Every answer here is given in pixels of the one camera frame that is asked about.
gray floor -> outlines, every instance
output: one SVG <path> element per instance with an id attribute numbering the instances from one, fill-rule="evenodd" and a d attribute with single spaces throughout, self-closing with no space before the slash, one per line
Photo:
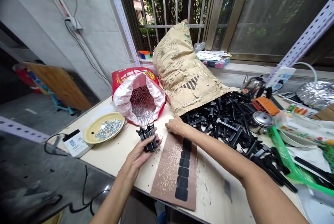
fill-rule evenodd
<path id="1" fill-rule="evenodd" d="M 0 115 L 49 135 L 75 119 L 75 116 L 70 116 L 68 112 L 56 112 L 51 99 L 42 94 L 29 94 L 2 104 Z M 46 213 L 53 212 L 69 202 L 73 203 L 74 208 L 82 206 L 85 166 L 78 160 L 48 155 L 42 145 L 4 132 L 0 132 L 0 157 L 1 192 L 31 185 L 40 180 L 43 188 L 64 196 L 57 206 L 47 209 Z M 88 172 L 85 202 L 113 183 L 112 178 L 92 168 L 88 168 Z M 105 195 L 101 195 L 94 201 L 94 211 L 98 209 L 104 197 Z M 84 224 L 91 218 L 89 208 L 77 214 L 71 214 L 67 208 L 61 223 Z"/>

orange tool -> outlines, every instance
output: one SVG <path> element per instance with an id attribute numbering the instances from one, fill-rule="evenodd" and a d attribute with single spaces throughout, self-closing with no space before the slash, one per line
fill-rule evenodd
<path id="1" fill-rule="evenodd" d="M 266 112 L 271 116 L 275 116 L 279 113 L 279 109 L 271 100 L 266 97 L 259 97 L 253 100 L 253 106 L 262 112 Z"/>

electric kettle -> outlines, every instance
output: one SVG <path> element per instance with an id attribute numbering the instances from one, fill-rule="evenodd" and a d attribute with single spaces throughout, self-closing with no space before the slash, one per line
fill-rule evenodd
<path id="1" fill-rule="evenodd" d="M 270 99 L 271 93 L 272 93 L 272 88 L 265 87 L 265 81 L 262 78 L 263 75 L 260 77 L 253 77 L 248 79 L 248 75 L 245 76 L 244 84 L 240 88 L 241 93 L 245 95 L 249 95 L 251 99 L 258 98 L 260 97 L 264 91 L 266 91 L 266 97 Z"/>

kraft paper bag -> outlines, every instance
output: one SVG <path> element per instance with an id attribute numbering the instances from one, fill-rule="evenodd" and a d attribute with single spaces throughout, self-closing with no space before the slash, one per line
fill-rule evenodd
<path id="1" fill-rule="evenodd" d="M 153 63 L 175 117 L 230 91 L 197 59 L 186 20 L 162 38 L 153 53 Z"/>

aluminum foil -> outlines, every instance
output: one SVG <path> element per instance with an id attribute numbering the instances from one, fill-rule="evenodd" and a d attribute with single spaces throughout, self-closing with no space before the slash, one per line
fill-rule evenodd
<path id="1" fill-rule="evenodd" d="M 304 104 L 321 111 L 334 103 L 334 83 L 317 81 L 316 89 L 314 82 L 305 83 L 300 86 L 296 94 Z"/>

